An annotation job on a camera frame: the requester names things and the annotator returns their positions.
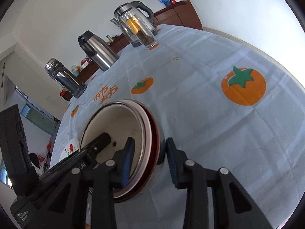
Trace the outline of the white plate red roses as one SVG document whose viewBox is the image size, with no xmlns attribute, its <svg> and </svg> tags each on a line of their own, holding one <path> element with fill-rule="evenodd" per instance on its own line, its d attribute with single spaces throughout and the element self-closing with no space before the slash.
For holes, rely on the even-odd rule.
<svg viewBox="0 0 305 229">
<path fill-rule="evenodd" d="M 71 139 L 60 154 L 59 161 L 62 161 L 69 155 L 73 154 L 74 152 L 77 152 L 79 150 L 79 145 L 80 142 L 77 139 Z"/>
</svg>

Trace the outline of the white enamel bowl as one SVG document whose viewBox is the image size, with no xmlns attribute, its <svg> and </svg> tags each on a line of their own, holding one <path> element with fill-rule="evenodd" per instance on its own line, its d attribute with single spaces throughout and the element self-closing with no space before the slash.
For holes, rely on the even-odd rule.
<svg viewBox="0 0 305 229">
<path fill-rule="evenodd" d="M 91 117 L 84 130 L 80 149 L 87 147 L 91 141 L 104 132 L 111 138 L 110 144 L 96 157 L 99 164 L 111 159 L 117 151 L 122 150 L 128 138 L 133 138 L 135 141 L 127 186 L 122 191 L 117 191 L 116 197 L 131 190 L 136 184 L 136 180 L 144 172 L 144 166 L 148 162 L 144 158 L 148 138 L 144 131 L 145 122 L 141 118 L 141 113 L 132 108 L 130 100 L 106 104 Z"/>
</svg>

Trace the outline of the black red ride-on toy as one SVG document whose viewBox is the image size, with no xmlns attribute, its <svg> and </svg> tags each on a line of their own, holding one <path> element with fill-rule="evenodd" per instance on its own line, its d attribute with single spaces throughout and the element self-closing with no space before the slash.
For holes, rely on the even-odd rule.
<svg viewBox="0 0 305 229">
<path fill-rule="evenodd" d="M 48 145 L 46 146 L 45 156 L 37 155 L 33 152 L 29 154 L 30 161 L 35 167 L 37 167 L 38 169 L 43 167 L 44 170 L 49 167 L 53 150 L 52 145 L 53 143 L 48 143 Z"/>
</svg>

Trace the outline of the green door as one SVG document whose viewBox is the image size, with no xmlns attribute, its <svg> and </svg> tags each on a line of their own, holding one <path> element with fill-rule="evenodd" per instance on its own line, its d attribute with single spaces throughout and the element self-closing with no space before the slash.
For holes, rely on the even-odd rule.
<svg viewBox="0 0 305 229">
<path fill-rule="evenodd" d="M 54 133 L 56 121 L 33 108 L 31 105 L 26 104 L 22 109 L 21 114 L 42 131 L 50 135 Z"/>
</svg>

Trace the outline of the black steel thermos flask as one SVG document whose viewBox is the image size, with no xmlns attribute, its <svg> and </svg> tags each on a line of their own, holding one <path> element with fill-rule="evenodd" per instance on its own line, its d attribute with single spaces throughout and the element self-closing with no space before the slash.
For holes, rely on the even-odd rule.
<svg viewBox="0 0 305 229">
<path fill-rule="evenodd" d="M 80 98 L 87 85 L 70 72 L 60 61 L 51 58 L 44 67 L 48 75 L 66 88 L 73 97 Z"/>
</svg>

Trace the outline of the light blue persimmon tablecloth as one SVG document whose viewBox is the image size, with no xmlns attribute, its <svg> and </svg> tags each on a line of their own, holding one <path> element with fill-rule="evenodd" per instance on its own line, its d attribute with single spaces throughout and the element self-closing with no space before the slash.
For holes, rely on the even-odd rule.
<svg viewBox="0 0 305 229">
<path fill-rule="evenodd" d="M 215 34 L 162 25 L 157 40 L 153 50 L 125 47 L 71 99 L 51 165 L 99 108 L 136 100 L 190 159 L 228 168 L 278 228 L 304 194 L 304 88 L 278 65 Z"/>
</svg>

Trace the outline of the dark brown sideboard cabinet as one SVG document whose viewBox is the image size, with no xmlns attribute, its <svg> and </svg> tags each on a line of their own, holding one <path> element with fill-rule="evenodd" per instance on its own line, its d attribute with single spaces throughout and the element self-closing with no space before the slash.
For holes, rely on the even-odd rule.
<svg viewBox="0 0 305 229">
<path fill-rule="evenodd" d="M 192 3 L 190 0 L 184 0 L 175 3 L 171 7 L 166 7 L 162 10 L 154 13 L 155 17 L 153 19 L 153 24 L 158 26 L 160 24 L 176 25 L 190 27 L 197 30 L 203 30 L 203 25 L 200 21 L 200 18 L 197 15 Z M 129 42 L 126 37 L 121 34 L 117 36 L 114 42 L 110 43 L 110 48 L 118 53 L 124 47 L 128 46 Z M 83 82 L 86 82 L 94 73 L 98 70 L 98 66 L 90 61 L 88 66 L 84 68 L 77 76 L 77 78 Z M 66 101 L 69 101 L 72 98 L 72 95 L 69 91 L 62 89 L 60 96 Z"/>
</svg>

